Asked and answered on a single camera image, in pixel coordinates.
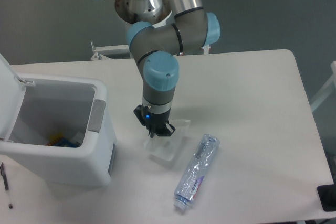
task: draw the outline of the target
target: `white table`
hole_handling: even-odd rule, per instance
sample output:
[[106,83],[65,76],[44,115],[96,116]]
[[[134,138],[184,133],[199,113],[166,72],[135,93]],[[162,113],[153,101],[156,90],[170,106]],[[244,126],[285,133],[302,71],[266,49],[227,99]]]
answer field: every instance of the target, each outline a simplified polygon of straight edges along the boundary
[[[17,72],[103,80],[118,139],[112,182],[47,183],[5,156],[14,209],[0,186],[1,223],[271,223],[336,217],[316,187],[332,184],[293,54],[287,50],[178,57],[171,119],[192,124],[172,164],[149,157],[133,114],[142,81],[133,60],[13,66]],[[204,133],[221,147],[193,209],[173,192]]]

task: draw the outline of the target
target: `bottle label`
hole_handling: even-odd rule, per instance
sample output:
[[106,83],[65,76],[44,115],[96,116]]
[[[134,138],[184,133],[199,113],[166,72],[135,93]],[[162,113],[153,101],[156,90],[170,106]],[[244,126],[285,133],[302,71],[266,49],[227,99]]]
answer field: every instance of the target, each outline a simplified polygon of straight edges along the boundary
[[198,192],[198,190],[199,190],[199,188],[200,188],[200,186],[201,186],[201,183],[202,183],[202,181],[203,181],[203,178],[204,178],[204,176],[199,177],[199,178],[195,181],[195,183],[194,183],[194,185],[193,185],[193,188],[191,189],[191,192],[192,192],[192,195],[193,195],[193,199],[196,198],[197,192]]

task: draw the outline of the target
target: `white trash bin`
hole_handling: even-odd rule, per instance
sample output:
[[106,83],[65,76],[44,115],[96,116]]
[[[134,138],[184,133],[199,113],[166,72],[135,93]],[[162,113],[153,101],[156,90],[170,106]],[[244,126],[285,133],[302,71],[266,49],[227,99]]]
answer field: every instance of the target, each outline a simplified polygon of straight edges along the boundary
[[[117,140],[107,98],[100,80],[16,73],[0,54],[0,154],[47,181],[108,184]],[[48,146],[58,133],[83,143]]]

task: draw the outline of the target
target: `plastic water bottle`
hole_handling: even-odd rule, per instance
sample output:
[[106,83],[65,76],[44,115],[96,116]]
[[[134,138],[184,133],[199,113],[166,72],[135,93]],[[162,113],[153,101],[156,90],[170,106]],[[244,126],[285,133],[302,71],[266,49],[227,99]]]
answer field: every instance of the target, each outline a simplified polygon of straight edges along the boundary
[[175,207],[184,210],[188,203],[195,200],[218,147],[219,140],[217,138],[209,134],[203,136],[174,192],[176,196]]

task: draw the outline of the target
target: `trash bin lid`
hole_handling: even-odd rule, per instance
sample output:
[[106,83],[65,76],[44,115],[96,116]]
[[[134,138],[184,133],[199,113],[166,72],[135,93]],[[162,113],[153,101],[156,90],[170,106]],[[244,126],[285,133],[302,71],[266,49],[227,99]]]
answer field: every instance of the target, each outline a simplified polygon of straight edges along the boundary
[[0,54],[0,138],[7,138],[18,116],[26,91],[21,78]]

